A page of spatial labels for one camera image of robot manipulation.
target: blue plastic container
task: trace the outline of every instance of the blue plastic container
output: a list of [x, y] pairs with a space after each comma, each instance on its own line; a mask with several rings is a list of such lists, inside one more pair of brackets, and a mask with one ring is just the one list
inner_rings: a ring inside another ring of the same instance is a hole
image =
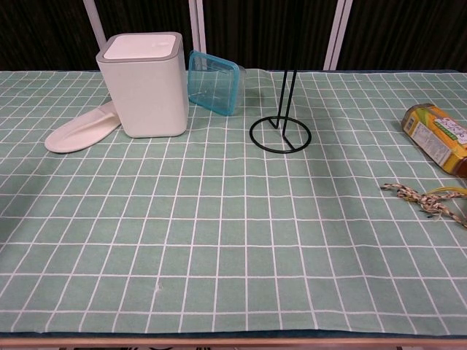
[[232, 115], [244, 95], [243, 67], [213, 55], [192, 51], [188, 98], [222, 115]]

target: background wall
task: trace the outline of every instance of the background wall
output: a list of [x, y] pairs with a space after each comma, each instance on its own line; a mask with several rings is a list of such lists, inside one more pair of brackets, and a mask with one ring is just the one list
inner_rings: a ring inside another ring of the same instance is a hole
[[[320, 70], [341, 27], [331, 69], [467, 71], [465, 0], [94, 1], [106, 38], [178, 31], [185, 58], [205, 45], [245, 68], [291, 69], [291, 43], [299, 35], [297, 68]], [[82, 0], [0, 4], [0, 70], [98, 68], [99, 46]], [[343, 7], [350, 11], [341, 13]]]

